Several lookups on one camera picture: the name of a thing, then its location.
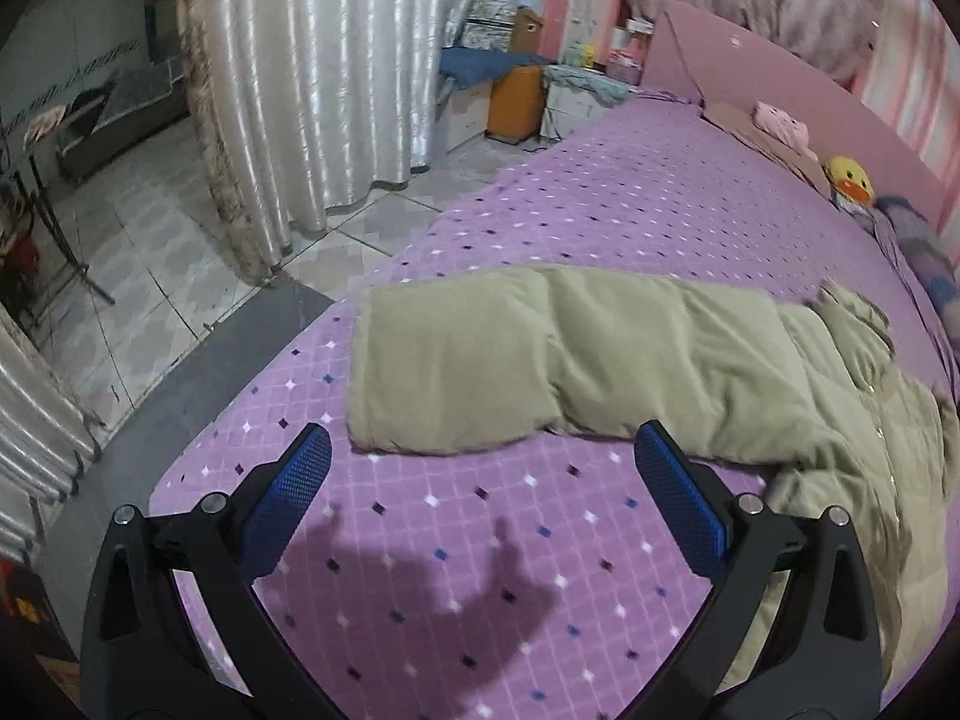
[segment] tiled floor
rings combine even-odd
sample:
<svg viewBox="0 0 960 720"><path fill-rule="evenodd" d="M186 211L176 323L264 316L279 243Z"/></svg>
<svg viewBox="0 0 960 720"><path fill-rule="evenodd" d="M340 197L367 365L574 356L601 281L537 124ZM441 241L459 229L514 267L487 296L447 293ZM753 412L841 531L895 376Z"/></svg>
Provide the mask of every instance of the tiled floor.
<svg viewBox="0 0 960 720"><path fill-rule="evenodd" d="M283 269L334 300L425 233L459 194L493 181L524 149L479 139L396 193L373 190L318 237L294 232ZM50 303L35 339L54 370L107 424L108 440L173 367L258 288L237 275L189 121L131 149L56 204L64 232L115 299L79 282ZM62 266L35 233L40 279Z"/></svg>

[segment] orange cabinet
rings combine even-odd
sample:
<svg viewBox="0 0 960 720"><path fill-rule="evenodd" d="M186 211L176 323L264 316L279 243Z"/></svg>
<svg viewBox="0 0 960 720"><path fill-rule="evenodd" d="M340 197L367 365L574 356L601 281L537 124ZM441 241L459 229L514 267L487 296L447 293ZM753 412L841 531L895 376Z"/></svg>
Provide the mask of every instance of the orange cabinet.
<svg viewBox="0 0 960 720"><path fill-rule="evenodd" d="M493 84L487 134L504 141L526 140L539 130L543 115L539 65L514 68Z"/></svg>

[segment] grey mat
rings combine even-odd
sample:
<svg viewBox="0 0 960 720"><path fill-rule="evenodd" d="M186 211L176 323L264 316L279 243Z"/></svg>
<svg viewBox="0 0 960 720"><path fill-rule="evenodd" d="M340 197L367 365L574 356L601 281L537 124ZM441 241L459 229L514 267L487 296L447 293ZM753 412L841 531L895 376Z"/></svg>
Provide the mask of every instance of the grey mat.
<svg viewBox="0 0 960 720"><path fill-rule="evenodd" d="M221 410L333 301L286 274L231 314L144 399L80 480L37 560L66 637L80 651L90 576L109 517L147 511L160 476Z"/></svg>

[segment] white curtain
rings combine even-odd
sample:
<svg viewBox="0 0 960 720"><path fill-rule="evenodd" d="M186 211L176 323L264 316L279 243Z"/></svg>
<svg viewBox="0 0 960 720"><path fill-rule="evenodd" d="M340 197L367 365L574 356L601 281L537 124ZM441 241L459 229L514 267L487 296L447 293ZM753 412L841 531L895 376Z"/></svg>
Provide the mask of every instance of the white curtain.
<svg viewBox="0 0 960 720"><path fill-rule="evenodd" d="M64 500L99 449L93 420L0 308L0 557L25 562L37 504Z"/></svg>
<svg viewBox="0 0 960 720"><path fill-rule="evenodd" d="M440 47L472 1L181 0L191 108L242 266L277 264L291 221L323 230L329 208L429 163Z"/></svg>

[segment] metal screw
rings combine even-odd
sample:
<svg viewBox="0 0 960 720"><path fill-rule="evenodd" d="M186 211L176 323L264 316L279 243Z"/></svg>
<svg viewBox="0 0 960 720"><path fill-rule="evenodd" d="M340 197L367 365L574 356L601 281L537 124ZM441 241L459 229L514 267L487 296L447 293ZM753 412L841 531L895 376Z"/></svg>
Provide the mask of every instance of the metal screw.
<svg viewBox="0 0 960 720"><path fill-rule="evenodd" d="M832 506L827 509L827 517L834 525L846 525L850 522L850 513L842 506Z"/></svg>
<svg viewBox="0 0 960 720"><path fill-rule="evenodd" d="M200 501L200 508L207 514L219 514L227 507L227 496L224 493L210 493Z"/></svg>
<svg viewBox="0 0 960 720"><path fill-rule="evenodd" d="M130 504L123 504L113 513L113 521L117 525L130 525L133 522L133 517L136 517L136 509Z"/></svg>
<svg viewBox="0 0 960 720"><path fill-rule="evenodd" d="M746 512L746 514L760 514L763 511L763 501L753 493L744 493L736 499L736 504L740 507L741 512Z"/></svg>

